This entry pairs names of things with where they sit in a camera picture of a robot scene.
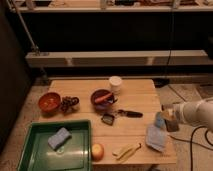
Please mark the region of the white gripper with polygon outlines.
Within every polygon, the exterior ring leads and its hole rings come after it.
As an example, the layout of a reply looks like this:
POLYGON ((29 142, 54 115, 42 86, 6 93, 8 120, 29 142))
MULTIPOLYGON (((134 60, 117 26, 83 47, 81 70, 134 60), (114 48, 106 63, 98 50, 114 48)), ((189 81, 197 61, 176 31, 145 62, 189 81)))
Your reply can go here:
POLYGON ((170 104, 162 106, 162 117, 168 121, 175 121, 178 124, 182 123, 181 105, 170 104))

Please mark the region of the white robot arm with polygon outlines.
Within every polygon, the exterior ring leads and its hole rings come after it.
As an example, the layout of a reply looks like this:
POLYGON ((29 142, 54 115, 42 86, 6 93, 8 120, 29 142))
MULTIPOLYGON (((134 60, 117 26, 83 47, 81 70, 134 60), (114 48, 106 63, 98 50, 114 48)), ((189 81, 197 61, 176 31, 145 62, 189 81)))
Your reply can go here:
POLYGON ((191 126, 205 126, 213 132, 213 98, 173 103, 169 108, 163 109, 161 115, 169 121, 191 126))

